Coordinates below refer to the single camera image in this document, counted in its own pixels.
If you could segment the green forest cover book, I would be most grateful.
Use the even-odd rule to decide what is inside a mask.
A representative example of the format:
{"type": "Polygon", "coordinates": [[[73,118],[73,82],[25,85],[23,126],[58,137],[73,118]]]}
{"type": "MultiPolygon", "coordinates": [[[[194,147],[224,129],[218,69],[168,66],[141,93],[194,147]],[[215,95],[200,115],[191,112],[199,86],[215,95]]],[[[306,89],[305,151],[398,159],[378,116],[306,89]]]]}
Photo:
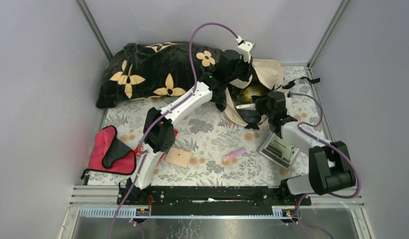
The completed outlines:
{"type": "Polygon", "coordinates": [[[238,87],[232,87],[230,91],[230,96],[235,105],[246,105],[254,103],[253,96],[263,96],[266,95],[270,90],[263,85],[248,85],[244,89],[238,87]]]}

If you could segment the beige canvas student bag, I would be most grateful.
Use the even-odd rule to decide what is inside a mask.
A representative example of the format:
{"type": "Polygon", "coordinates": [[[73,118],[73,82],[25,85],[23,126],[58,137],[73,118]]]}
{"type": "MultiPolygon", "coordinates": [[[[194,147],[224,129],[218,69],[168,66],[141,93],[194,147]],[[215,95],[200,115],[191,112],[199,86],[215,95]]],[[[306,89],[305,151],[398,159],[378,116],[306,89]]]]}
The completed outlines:
{"type": "Polygon", "coordinates": [[[271,91],[278,91],[287,93],[294,85],[296,81],[307,80],[310,84],[319,82],[318,80],[312,80],[305,75],[296,79],[284,79],[284,68],[276,60],[264,60],[256,59],[252,62],[251,73],[249,82],[241,82],[236,79],[229,83],[226,95],[226,104],[217,105],[218,108],[223,107],[223,113],[233,123],[242,126],[244,128],[259,129],[259,126],[266,120],[266,116],[260,115],[254,106],[254,103],[246,105],[235,105],[231,99],[230,91],[232,87],[238,87],[240,89],[246,88],[248,85],[260,84],[265,86],[271,91]]]}

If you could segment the grey photo cover book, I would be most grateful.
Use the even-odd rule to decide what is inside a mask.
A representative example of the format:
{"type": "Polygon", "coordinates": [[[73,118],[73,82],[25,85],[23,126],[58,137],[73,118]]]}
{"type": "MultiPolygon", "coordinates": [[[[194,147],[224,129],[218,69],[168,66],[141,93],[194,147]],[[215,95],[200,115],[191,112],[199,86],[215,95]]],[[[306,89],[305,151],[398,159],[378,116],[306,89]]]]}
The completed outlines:
{"type": "Polygon", "coordinates": [[[275,133],[271,133],[258,148],[258,153],[280,167],[290,170],[300,150],[275,133]]]}

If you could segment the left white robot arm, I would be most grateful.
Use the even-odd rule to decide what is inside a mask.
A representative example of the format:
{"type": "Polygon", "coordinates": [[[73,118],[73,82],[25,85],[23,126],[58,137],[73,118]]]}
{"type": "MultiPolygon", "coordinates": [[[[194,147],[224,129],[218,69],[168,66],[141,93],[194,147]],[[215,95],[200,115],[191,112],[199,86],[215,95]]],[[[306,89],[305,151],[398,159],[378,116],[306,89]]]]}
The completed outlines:
{"type": "Polygon", "coordinates": [[[175,143],[175,127],[202,104],[223,94],[228,84],[239,79],[247,81],[251,75],[250,50],[226,50],[210,72],[197,75],[193,68],[194,85],[184,95],[161,109],[151,108],[146,115],[143,137],[138,144],[140,158],[136,170],[127,180],[127,196],[140,205],[147,200],[147,187],[152,173],[164,152],[175,143]]]}

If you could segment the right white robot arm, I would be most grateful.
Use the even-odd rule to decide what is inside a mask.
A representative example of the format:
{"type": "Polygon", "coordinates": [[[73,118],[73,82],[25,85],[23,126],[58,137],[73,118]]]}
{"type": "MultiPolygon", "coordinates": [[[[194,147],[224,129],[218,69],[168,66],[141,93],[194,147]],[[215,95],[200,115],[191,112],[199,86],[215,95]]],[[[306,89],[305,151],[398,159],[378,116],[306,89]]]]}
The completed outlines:
{"type": "Polygon", "coordinates": [[[342,141],[327,142],[302,128],[305,123],[290,116],[287,109],[287,101],[293,95],[273,91],[253,98],[257,112],[267,117],[271,132],[308,156],[308,173],[283,180],[280,201],[291,205],[300,194],[342,198],[337,191],[353,186],[356,191],[349,197],[358,196],[361,179],[350,160],[347,145],[342,141]]]}

